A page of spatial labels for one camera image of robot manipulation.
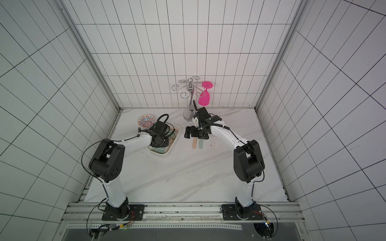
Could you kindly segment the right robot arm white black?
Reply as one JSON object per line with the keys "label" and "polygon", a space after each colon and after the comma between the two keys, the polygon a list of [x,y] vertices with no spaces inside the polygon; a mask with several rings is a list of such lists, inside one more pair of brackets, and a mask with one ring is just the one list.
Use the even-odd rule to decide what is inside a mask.
{"label": "right robot arm white black", "polygon": [[194,124],[186,127],[185,138],[207,140],[213,135],[230,148],[233,152],[233,170],[240,180],[235,204],[240,210],[247,212],[256,206],[252,196],[254,179],[265,175],[265,163],[259,143],[237,135],[218,115],[210,115],[205,107],[198,108],[195,101],[192,105]]}

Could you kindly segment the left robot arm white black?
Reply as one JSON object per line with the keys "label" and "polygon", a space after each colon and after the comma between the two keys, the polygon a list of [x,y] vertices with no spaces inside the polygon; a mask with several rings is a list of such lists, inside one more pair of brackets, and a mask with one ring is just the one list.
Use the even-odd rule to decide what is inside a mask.
{"label": "left robot arm white black", "polygon": [[138,129],[134,137],[123,140],[103,139],[97,144],[88,169],[91,175],[102,182],[107,196],[107,207],[121,211],[126,208],[127,197],[123,192],[119,175],[122,171],[124,158],[131,153],[145,148],[168,148],[171,136],[176,129],[167,121],[169,114],[161,115],[153,126],[147,129]]}

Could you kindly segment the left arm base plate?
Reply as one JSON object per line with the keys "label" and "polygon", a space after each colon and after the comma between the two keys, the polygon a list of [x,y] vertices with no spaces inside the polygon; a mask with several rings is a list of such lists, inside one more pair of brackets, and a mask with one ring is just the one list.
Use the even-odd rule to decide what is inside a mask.
{"label": "left arm base plate", "polygon": [[124,204],[123,207],[115,208],[106,205],[102,215],[103,221],[141,221],[144,214],[145,205],[142,204]]}

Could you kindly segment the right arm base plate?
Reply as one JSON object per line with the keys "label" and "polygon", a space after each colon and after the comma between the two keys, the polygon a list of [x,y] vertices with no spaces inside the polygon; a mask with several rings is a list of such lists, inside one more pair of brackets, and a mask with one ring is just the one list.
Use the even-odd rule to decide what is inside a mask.
{"label": "right arm base plate", "polygon": [[220,211],[225,221],[261,221],[263,215],[258,204],[243,207],[238,204],[224,204]]}

